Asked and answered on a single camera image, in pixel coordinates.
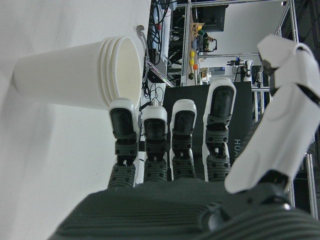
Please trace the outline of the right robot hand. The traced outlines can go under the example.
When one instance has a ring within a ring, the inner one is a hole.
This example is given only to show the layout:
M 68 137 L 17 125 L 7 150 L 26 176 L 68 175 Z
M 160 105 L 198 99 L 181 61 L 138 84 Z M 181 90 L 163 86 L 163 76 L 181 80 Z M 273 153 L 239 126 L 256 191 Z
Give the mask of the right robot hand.
M 195 176 L 196 105 L 178 100 L 171 122 L 161 106 L 143 114 L 146 159 L 136 184 L 138 125 L 130 100 L 109 115 L 116 163 L 106 190 L 88 195 L 51 235 L 53 240 L 317 240 L 320 223 L 290 206 L 288 186 L 320 124 L 320 70 L 302 42 L 273 34 L 257 46 L 271 77 L 271 102 L 234 162 L 228 153 L 236 88 L 210 84 L 203 114 L 204 179 Z

